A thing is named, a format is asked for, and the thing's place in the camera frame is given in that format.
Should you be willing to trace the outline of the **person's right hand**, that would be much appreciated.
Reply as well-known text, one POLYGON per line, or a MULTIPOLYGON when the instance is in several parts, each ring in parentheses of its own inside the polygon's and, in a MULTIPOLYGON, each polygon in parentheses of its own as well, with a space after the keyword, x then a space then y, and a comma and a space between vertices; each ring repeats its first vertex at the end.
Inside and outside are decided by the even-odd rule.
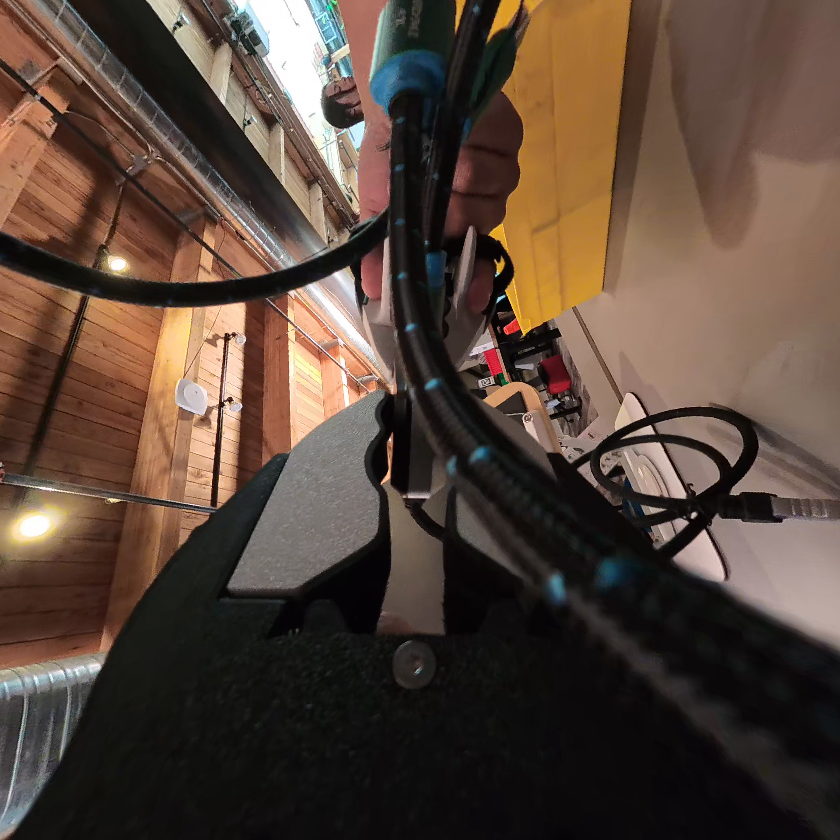
MULTIPOLYGON (((381 110, 365 122, 360 146, 360 218, 379 214, 389 203, 391 124, 381 110)), ((498 93, 462 146, 448 203, 446 239, 475 228, 490 234, 503 222, 508 198, 518 186, 523 128, 516 109, 498 93)))

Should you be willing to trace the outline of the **yellow bin with black divider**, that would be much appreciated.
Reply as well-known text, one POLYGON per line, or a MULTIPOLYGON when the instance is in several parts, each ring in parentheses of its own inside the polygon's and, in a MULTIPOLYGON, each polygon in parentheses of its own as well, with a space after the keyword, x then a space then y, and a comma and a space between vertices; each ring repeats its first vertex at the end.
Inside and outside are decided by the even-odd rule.
POLYGON ((524 332, 603 289, 631 6, 526 2, 503 89, 523 123, 521 177, 502 226, 524 332))

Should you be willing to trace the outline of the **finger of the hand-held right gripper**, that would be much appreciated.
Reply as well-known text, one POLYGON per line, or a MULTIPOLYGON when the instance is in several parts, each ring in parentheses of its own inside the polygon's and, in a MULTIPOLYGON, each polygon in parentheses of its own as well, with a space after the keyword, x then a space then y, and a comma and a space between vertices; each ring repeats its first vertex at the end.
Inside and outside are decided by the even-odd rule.
POLYGON ((474 363, 472 352, 476 346, 487 345, 482 336, 488 331, 491 314, 471 311, 467 301, 479 242, 476 228, 469 227, 454 267, 446 269, 446 278, 451 280, 446 296, 446 351, 458 372, 474 363))
POLYGON ((400 372, 397 363, 398 347, 388 238, 383 245, 381 295, 378 299, 371 299, 363 288, 360 289, 360 317, 364 335, 371 346, 383 380, 391 391, 399 391, 401 389, 400 372))

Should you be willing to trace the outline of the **silver spiral air duct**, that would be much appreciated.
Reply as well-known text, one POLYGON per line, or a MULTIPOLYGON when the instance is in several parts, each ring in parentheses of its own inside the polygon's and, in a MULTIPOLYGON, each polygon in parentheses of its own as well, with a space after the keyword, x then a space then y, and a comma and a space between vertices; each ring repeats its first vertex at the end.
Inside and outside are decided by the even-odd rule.
POLYGON ((61 761, 104 653, 1 671, 1 838, 22 822, 61 761))

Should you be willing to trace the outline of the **black pole with spotlights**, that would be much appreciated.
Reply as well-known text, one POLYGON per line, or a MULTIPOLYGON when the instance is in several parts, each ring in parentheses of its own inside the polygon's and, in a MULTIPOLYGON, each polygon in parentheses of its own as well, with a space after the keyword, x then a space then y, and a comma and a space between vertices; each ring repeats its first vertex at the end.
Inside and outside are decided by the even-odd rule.
POLYGON ((222 445, 224 439, 224 419, 227 407, 233 400, 227 394, 228 360, 231 343, 243 346, 247 342, 246 336, 240 332, 226 332, 223 338, 222 362, 220 371, 219 394, 216 410, 216 431, 213 445, 213 468, 211 481, 210 507, 218 507, 219 482, 222 468, 222 445))

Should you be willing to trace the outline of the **person's right forearm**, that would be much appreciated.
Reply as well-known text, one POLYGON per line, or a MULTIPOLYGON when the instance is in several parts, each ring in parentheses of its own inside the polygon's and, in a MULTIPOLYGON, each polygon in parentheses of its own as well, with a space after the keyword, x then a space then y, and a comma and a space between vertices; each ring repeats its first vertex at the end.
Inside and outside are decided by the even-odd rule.
POLYGON ((366 128, 388 123, 386 112, 371 95, 370 78, 377 27, 386 1, 338 1, 344 33, 350 48, 353 78, 360 94, 366 128))

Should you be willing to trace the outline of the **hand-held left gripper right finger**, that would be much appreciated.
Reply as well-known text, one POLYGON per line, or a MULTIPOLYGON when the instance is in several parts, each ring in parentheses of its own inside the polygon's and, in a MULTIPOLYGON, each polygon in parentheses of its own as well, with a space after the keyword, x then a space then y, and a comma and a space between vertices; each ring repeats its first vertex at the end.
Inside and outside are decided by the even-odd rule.
MULTIPOLYGON (((505 415, 487 401, 475 401, 475 403, 486 418, 512 443, 520 459, 530 460, 539 466, 550 479, 556 479, 548 454, 541 444, 527 433, 519 420, 505 415)), ((455 534, 471 549, 486 556, 496 567, 503 569, 516 582, 513 585, 515 591, 526 587, 527 582, 523 574, 515 567, 509 553, 499 545, 471 507, 470 502, 461 495, 455 497, 455 534)))

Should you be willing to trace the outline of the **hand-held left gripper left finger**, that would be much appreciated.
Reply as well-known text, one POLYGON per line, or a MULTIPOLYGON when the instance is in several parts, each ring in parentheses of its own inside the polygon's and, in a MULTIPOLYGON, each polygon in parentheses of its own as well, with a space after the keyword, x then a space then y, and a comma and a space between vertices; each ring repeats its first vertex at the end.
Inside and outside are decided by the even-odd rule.
POLYGON ((289 453, 227 583, 233 597, 276 599, 303 614, 332 602, 372 634, 392 567, 387 471, 392 396, 343 409, 289 453))

